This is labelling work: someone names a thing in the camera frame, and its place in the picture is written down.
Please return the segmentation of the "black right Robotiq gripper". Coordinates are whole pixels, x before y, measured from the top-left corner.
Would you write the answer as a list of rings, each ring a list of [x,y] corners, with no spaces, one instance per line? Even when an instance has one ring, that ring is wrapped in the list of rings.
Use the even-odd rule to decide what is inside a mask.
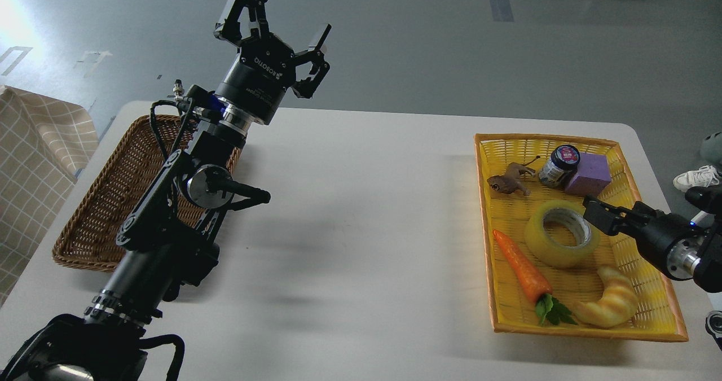
[[[699,263],[701,229],[678,214],[663,214],[642,202],[632,209],[607,204],[595,196],[583,199],[584,219],[606,235],[639,235],[639,254],[671,280],[691,280]]]

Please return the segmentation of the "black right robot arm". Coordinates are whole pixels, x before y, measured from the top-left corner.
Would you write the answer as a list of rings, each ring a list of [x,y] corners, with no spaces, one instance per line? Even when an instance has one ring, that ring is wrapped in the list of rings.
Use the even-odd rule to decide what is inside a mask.
[[[583,199],[583,217],[606,235],[629,235],[640,256],[667,278],[693,280],[707,293],[720,293],[721,186],[693,186],[684,196],[689,204],[714,216],[711,226],[701,227],[683,216],[653,209],[640,201],[627,209],[591,195]]]

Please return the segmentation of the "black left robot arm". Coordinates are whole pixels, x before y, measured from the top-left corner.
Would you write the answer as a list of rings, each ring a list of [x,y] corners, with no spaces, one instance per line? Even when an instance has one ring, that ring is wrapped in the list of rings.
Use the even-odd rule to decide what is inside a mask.
[[[16,351],[3,380],[137,380],[148,350],[172,345],[167,380],[178,379],[185,354],[176,334],[145,338],[162,317],[159,304],[183,285],[198,286],[217,266],[215,238],[227,212],[270,201],[268,191],[233,179],[227,162],[254,123],[268,125],[287,90],[311,98],[330,65],[325,24],[304,51],[270,31],[268,0],[228,0],[214,36],[237,49],[218,88],[193,85],[150,106],[149,124],[164,160],[118,229],[126,253],[82,317],[51,319]]]

